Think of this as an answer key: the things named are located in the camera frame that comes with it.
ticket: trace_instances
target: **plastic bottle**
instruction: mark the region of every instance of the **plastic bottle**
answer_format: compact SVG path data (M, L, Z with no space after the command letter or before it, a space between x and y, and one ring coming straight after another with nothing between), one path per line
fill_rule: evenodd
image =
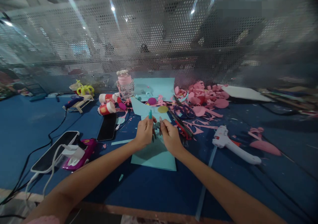
M128 99L133 95L133 80L128 70L121 70L117 72L119 91L124 99Z

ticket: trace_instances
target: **blue tabletop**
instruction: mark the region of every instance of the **blue tabletop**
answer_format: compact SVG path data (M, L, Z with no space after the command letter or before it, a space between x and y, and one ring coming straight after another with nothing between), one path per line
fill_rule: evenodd
M37 102L29 102L27 97L15 96L0 102L2 138L0 152L0 188L12 189L17 182L25 159L32 150L49 142L48 133L55 129L63 120L65 111L62 109L69 98L46 98ZM102 117L97 113L97 101L91 102L83 114L71 112L67 114L64 124L53 133L54 141L65 131L79 131L82 139L96 138ZM256 104L231 104L229 108L217 111L223 118L212 121L210 125L226 125L229 135L236 135L243 144L243 149L262 159L262 167L281 188L288 193L312 217L318 217L316 211L318 150L306 144L317 146L317 130L304 122L297 123L298 116L282 117L270 113ZM121 128L112 141L99 143L92 159L96 159L122 144L111 146L111 142L132 139L140 116L130 112L127 123ZM286 156L274 156L248 147L253 138L247 135L251 127L263 127L264 136L281 149ZM195 135L195 140L188 141L187 149L208 163L212 153L213 129L202 128L204 133ZM35 161L47 149L34 153L29 161L30 170ZM158 212L181 213L195 215L202 184L178 160L177 172L155 169L130 163L127 159L114 170L85 201L109 205L153 210ZM302 223L308 220L303 212L296 207L266 175L255 166L249 165L228 149L218 149L212 167L232 181L234 184L260 200L288 223ZM58 169L47 187L50 192L61 180L70 174L69 171ZM29 173L25 181L32 177ZM33 185L30 192L42 194L49 174L42 175ZM225 210L210 193L206 193L202 216L220 220L231 220Z

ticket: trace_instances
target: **table edge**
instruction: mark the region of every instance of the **table edge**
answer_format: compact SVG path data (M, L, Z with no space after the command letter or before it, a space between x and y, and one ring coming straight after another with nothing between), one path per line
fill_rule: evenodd
M0 196L7 196L10 192L11 190L8 190L8 189L0 189ZM28 195L29 195L30 201L33 201L33 202L43 201L43 196L40 194L28 193ZM19 192L15 195L14 198L24 200L24 197L25 197L25 192ZM194 216L179 214L179 213L149 211L149 210L143 210L143 209L113 206L113 205L92 203L92 202L86 202L86 201L81 201L76 206L76 208L81 208L84 210L99 211L99 212L107 212L107 213L117 214L117 215L137 216L137 217L146 218L146 219L162 220L162 221L175 222L175 223L198 224ZM225 223L232 223L232 222L201 217L200 223L225 224Z

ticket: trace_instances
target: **purple paper circle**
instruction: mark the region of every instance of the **purple paper circle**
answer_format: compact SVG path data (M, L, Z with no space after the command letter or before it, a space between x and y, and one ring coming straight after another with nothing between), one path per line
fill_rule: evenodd
M154 105L157 103L157 100L156 100L156 98L151 97L148 99L148 103L149 103L149 105Z
M122 102L119 103L118 106L119 106L119 108L121 108L122 110L126 110L126 109L127 109L126 105L125 105L124 103L122 103Z

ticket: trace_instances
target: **perforated metal panel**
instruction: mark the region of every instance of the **perforated metal panel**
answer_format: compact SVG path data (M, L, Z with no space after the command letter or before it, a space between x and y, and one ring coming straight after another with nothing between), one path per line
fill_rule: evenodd
M48 92L68 91L75 79L114 90L121 69L175 77L181 87L315 85L314 1L265 0L263 12L237 9L243 17L223 17L222 2L112 0L113 13L110 0L85 0L10 11L13 26L0 25L0 71Z

